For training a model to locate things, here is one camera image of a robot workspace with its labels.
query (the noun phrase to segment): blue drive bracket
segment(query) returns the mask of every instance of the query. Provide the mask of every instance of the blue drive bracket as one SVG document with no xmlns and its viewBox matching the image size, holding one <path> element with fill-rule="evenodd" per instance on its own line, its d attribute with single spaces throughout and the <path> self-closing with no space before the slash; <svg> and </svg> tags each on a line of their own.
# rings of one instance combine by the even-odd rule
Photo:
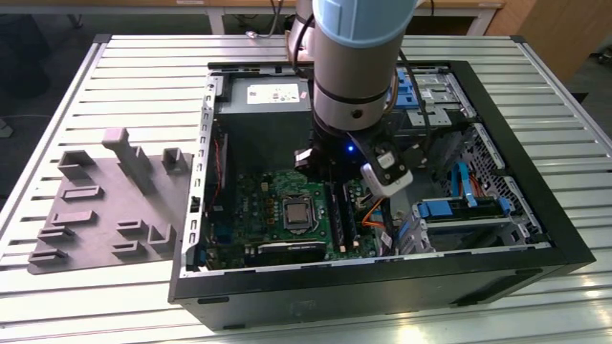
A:
<svg viewBox="0 0 612 344">
<path fill-rule="evenodd" d="M 397 101 L 393 106 L 395 110 L 419 109 L 417 98 L 415 97 L 415 89 L 412 87 L 411 78 L 405 75 L 401 68 L 397 68 Z"/>
<path fill-rule="evenodd" d="M 419 215 L 421 218 L 429 216 L 451 216 L 452 209 L 448 201 L 425 201 L 417 205 Z"/>
<path fill-rule="evenodd" d="M 477 206 L 479 204 L 476 203 L 475 194 L 472 193 L 472 185 L 469 184 L 468 165 L 463 161 L 457 161 L 457 163 L 455 163 L 451 172 L 451 189 L 453 197 L 461 195 L 459 190 L 457 174 L 461 175 L 461 188 L 465 195 L 465 200 L 468 201 L 468 206 Z"/>
</svg>

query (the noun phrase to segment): floor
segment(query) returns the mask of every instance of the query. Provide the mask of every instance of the floor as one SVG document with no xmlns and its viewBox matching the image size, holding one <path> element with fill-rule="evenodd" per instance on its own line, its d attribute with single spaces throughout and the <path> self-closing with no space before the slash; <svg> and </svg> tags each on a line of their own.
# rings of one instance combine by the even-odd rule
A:
<svg viewBox="0 0 612 344">
<path fill-rule="evenodd" d="M 255 19 L 225 16 L 225 31 L 240 34 L 247 29 L 267 32 L 271 16 Z M 0 118 L 15 132 L 0 138 L 0 208 L 11 194 L 32 151 L 55 113 L 65 89 L 72 81 L 83 57 L 99 33 L 112 34 L 211 34 L 208 20 L 200 15 L 151 16 L 83 16 L 83 28 L 73 29 L 65 16 L 36 16 L 53 53 L 43 61 L 51 78 L 44 95 L 16 100 L 0 91 Z M 593 60 L 584 63 L 567 85 L 571 92 L 588 92 L 583 106 L 612 135 L 612 65 L 601 66 Z"/>
</svg>

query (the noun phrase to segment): gray foam tray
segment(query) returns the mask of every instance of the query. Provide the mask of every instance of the gray foam tray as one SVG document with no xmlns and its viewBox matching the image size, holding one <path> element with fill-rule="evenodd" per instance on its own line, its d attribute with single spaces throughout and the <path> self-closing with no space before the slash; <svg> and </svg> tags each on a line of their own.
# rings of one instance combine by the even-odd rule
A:
<svg viewBox="0 0 612 344">
<path fill-rule="evenodd" d="M 75 152 L 76 157 L 81 155 L 87 157 L 84 152 Z M 61 181 L 45 228 L 29 257 L 29 273 L 45 274 L 172 258 L 168 247 L 173 245 L 176 229 L 184 225 L 191 171 L 168 173 L 161 158 L 151 156 L 148 159 L 148 176 L 156 190 L 147 196 L 121 171 L 116 158 L 93 159 L 95 164 L 87 159 L 85 163 L 80 161 L 80 168 L 89 178 L 80 175 L 72 180 L 64 177 Z M 191 168 L 189 154 L 184 154 L 184 161 Z M 116 230 L 117 222 L 128 221 L 129 224 L 132 220 L 145 223 L 144 230 Z M 149 232 L 151 225 L 157 232 Z"/>
</svg>

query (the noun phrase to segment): desk leg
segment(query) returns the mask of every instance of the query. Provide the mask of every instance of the desk leg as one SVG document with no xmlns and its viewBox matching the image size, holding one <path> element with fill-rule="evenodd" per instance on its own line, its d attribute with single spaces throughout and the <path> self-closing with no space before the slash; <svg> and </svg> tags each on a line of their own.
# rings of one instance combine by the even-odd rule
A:
<svg viewBox="0 0 612 344">
<path fill-rule="evenodd" d="M 484 36 L 488 25 L 496 15 L 496 9 L 483 9 L 479 16 L 472 21 L 472 25 L 468 30 L 468 36 Z"/>
<path fill-rule="evenodd" d="M 73 29 L 80 29 L 83 27 L 81 16 L 76 16 L 75 14 L 67 14 L 69 23 L 73 26 Z"/>
<path fill-rule="evenodd" d="M 225 34 L 225 26 L 223 25 L 223 8 L 207 8 L 208 20 L 211 21 L 212 34 Z"/>
<path fill-rule="evenodd" d="M 0 120 L 0 138 L 9 138 L 12 129 L 4 120 Z"/>
</svg>

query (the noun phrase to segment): wire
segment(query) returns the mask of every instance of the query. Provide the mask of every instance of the wire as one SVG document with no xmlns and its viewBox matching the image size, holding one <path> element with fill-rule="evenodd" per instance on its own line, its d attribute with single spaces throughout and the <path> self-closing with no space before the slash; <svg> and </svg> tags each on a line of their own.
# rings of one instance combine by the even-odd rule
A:
<svg viewBox="0 0 612 344">
<path fill-rule="evenodd" d="M 293 47 L 293 58 L 292 58 L 292 67 L 293 71 L 296 72 L 297 75 L 301 75 L 301 71 L 297 67 L 297 53 L 299 53 L 299 47 L 303 45 L 303 39 L 304 39 L 304 34 L 307 34 L 307 29 L 309 25 L 312 24 L 315 20 L 315 14 L 311 14 L 308 19 L 305 20 L 303 29 L 299 31 L 297 39 L 296 39 L 296 46 Z"/>
<path fill-rule="evenodd" d="M 368 219 L 371 218 L 372 216 L 372 213 L 373 211 L 376 210 L 376 208 L 379 207 L 380 205 L 380 202 L 383 202 L 384 198 L 379 199 L 376 201 L 376 203 L 373 204 L 372 206 L 372 209 L 367 212 L 365 216 L 364 216 L 364 219 L 361 220 L 361 225 L 363 226 L 375 226 L 375 227 L 380 227 L 380 228 L 384 228 L 384 224 L 381 222 L 377 222 L 377 221 L 368 221 Z"/>
<path fill-rule="evenodd" d="M 217 169 L 217 188 L 215 189 L 215 195 L 212 196 L 211 205 L 208 206 L 208 212 L 212 210 L 212 206 L 215 205 L 215 200 L 221 192 L 221 159 L 219 153 L 219 142 L 215 140 L 215 160 L 216 160 L 216 169 Z"/>
<path fill-rule="evenodd" d="M 400 77 L 397 76 L 397 68 L 393 68 L 395 74 L 393 74 L 393 86 L 391 87 L 391 99 L 389 102 L 387 103 L 387 106 L 384 107 L 383 110 L 383 115 L 388 115 L 391 111 L 393 111 L 393 106 L 395 103 L 397 102 L 397 93 L 400 89 Z"/>
<path fill-rule="evenodd" d="M 0 118 L 21 118 L 21 117 L 51 118 L 52 116 L 47 116 L 47 115 L 9 115 L 9 116 L 0 116 Z"/>
<path fill-rule="evenodd" d="M 408 59 L 405 58 L 404 52 L 401 51 L 400 48 L 400 58 L 401 58 L 401 63 L 404 64 L 405 70 L 408 72 L 408 77 L 411 78 L 411 83 L 412 83 L 412 88 L 415 89 L 415 97 L 417 98 L 417 103 L 419 103 L 419 109 L 421 110 L 423 114 L 423 121 L 424 121 L 424 152 L 427 153 L 429 151 L 429 141 L 431 141 L 431 123 L 429 123 L 429 114 L 428 110 L 424 106 L 424 101 L 421 97 L 421 91 L 419 90 L 419 84 L 417 84 L 417 79 L 415 77 L 415 73 L 412 72 L 411 64 L 408 63 Z"/>
<path fill-rule="evenodd" d="M 275 34 L 276 25 L 279 23 L 280 10 L 283 9 L 283 3 L 284 2 L 285 2 L 285 0 L 279 0 L 279 10 L 276 10 L 275 0 L 269 0 L 269 3 L 272 5 L 272 11 L 275 12 L 275 21 L 272 22 L 272 27 L 269 28 L 269 33 L 264 34 L 264 35 L 259 35 L 257 38 L 269 38 Z"/>
<path fill-rule="evenodd" d="M 477 197 L 483 197 L 485 195 L 485 193 L 484 193 L 484 191 L 481 189 L 481 185 L 479 183 L 479 180 L 476 179 L 476 177 L 473 175 L 469 175 L 469 181 L 473 183 L 476 196 Z"/>
</svg>

